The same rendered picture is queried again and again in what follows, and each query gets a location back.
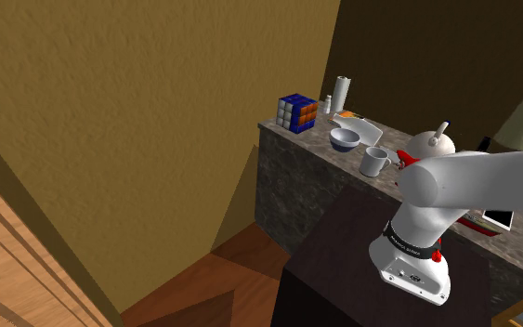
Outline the colourful puzzle cube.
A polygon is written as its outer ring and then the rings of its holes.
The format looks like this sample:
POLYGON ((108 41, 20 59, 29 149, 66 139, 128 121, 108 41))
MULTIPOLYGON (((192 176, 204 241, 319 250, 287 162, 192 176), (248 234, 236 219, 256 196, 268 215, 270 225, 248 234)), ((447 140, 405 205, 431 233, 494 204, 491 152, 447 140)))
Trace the colourful puzzle cube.
POLYGON ((279 98, 275 123, 277 126, 300 134, 314 127, 319 102, 300 94, 279 98))

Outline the white and blue bowl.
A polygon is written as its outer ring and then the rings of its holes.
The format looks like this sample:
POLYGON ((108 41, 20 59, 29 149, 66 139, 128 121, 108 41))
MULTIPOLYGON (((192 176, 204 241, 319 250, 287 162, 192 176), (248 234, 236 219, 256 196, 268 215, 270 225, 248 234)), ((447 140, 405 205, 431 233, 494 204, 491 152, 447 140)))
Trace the white and blue bowl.
POLYGON ((360 144, 360 136, 356 132, 341 127, 332 129, 329 139, 332 147, 340 152, 349 152, 360 144))

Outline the white paper towel roll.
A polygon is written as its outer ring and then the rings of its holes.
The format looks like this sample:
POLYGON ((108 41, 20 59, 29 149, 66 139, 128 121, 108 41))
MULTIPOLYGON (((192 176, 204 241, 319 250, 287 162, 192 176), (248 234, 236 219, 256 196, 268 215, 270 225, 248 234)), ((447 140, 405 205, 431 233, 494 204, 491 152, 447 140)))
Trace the white paper towel roll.
POLYGON ((345 76, 336 78, 331 100, 331 112, 341 112, 343 110, 350 83, 351 79, 345 76))

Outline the white rectangular dish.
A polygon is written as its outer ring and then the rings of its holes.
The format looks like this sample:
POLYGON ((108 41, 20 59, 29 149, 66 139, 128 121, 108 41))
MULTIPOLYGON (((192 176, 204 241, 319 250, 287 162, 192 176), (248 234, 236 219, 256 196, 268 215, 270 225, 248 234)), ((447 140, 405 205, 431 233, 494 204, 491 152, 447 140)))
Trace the white rectangular dish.
POLYGON ((383 131, 369 123, 364 119, 352 119, 344 118, 335 113, 331 118, 330 122, 332 124, 338 125, 339 127, 350 129, 356 132, 361 139, 361 143, 366 146, 375 146, 383 135, 383 131))

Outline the white mug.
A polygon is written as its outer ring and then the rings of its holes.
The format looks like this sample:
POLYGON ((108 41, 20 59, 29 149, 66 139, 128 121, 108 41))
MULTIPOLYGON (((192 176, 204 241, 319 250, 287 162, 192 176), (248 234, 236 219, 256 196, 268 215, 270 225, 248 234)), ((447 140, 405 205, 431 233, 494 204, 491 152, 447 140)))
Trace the white mug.
POLYGON ((360 163, 359 171, 366 177, 377 177, 391 164, 388 154, 377 147, 368 147, 360 163))

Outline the dark robot stand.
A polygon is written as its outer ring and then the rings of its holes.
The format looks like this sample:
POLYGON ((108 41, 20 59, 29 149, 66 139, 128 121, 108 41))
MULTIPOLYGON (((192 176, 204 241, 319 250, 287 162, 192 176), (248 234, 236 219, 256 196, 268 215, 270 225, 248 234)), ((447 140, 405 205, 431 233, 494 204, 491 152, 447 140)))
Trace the dark robot stand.
POLYGON ((270 327, 491 327, 489 262, 451 230, 442 237, 444 305, 381 279, 369 245, 398 207, 344 187, 285 264, 270 327))

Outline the red kitchen tool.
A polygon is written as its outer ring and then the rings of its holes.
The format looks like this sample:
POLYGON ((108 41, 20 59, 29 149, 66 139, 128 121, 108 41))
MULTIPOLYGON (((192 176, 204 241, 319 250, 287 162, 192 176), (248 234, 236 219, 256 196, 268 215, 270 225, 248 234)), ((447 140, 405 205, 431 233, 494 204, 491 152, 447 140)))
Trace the red kitchen tool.
POLYGON ((397 155, 399 157, 398 169, 402 170, 405 167, 415 164, 420 161, 419 158, 411 157, 411 155, 404 150, 397 150, 397 155))

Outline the white round teapot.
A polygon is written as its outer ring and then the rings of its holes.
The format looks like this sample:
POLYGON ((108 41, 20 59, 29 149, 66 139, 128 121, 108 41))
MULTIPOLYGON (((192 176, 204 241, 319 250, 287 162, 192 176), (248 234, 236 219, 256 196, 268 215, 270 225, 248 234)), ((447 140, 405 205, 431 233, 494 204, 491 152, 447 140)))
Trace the white round teapot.
POLYGON ((455 153, 454 142, 445 134, 449 125, 449 121, 444 121, 436 131, 425 131, 412 137, 405 151, 411 157, 418 159, 455 153))

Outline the red flat book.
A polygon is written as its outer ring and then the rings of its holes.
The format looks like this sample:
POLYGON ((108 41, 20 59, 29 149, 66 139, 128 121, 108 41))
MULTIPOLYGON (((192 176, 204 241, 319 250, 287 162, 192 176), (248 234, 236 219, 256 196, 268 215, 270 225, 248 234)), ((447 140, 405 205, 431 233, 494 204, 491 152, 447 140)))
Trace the red flat book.
POLYGON ((485 225, 481 221, 479 221, 477 218, 470 216, 470 215, 464 215, 457 219, 457 222, 478 232, 483 235, 493 237, 500 235, 500 232, 491 229, 488 225, 485 225))

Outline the white framed tablet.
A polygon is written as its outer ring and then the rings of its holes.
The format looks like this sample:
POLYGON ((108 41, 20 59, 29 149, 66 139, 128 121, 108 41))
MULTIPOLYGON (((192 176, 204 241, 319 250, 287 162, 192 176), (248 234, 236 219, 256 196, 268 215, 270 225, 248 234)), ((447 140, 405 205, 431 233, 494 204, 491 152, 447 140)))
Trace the white framed tablet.
POLYGON ((499 228, 510 230, 514 213, 512 211, 484 210, 482 218, 499 228))

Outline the wooden door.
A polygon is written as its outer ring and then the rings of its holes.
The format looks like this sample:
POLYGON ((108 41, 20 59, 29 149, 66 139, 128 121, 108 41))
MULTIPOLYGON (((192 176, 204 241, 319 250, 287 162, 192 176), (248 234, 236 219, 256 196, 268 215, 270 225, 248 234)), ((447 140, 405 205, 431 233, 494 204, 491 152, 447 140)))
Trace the wooden door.
POLYGON ((0 325, 124 327, 115 306, 1 155, 0 325))

